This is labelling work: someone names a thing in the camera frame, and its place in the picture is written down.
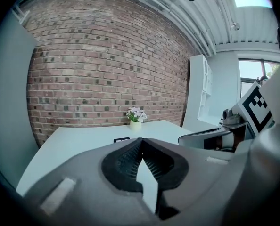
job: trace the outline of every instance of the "window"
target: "window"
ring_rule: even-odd
[[[272,4],[269,0],[234,0],[235,4],[238,8],[240,7],[266,7],[272,8]]]
[[[264,60],[239,60],[239,71],[241,77],[241,94],[242,98],[250,89],[258,77],[264,75],[270,78],[278,69],[279,64],[276,62],[266,62]]]

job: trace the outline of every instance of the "ceiling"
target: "ceiling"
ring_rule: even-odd
[[[270,8],[237,8],[234,0],[139,0],[175,23],[206,56],[246,50],[280,53]],[[235,31],[233,23],[240,29]]]

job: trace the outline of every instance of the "gray partition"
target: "gray partition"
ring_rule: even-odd
[[[0,25],[0,174],[14,188],[36,154],[26,86],[34,37],[11,12]]]

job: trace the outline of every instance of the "window frame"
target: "window frame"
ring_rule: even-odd
[[[263,75],[266,75],[266,67],[264,65],[264,63],[272,63],[272,64],[277,64],[280,65],[280,62],[276,62],[276,61],[271,61],[271,60],[264,60],[264,59],[252,59],[252,58],[239,58],[239,61],[255,61],[255,62],[260,62],[261,66],[262,66],[262,71],[263,71]],[[256,79],[251,79],[251,78],[244,78],[241,77],[240,78],[240,95],[239,97],[242,97],[242,83],[250,83],[253,84],[256,81]]]

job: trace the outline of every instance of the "flower pot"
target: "flower pot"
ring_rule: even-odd
[[[139,130],[141,130],[141,127],[142,127],[142,123],[141,122],[133,122],[133,121],[131,121],[131,123],[130,123],[130,128],[133,131],[139,131]]]

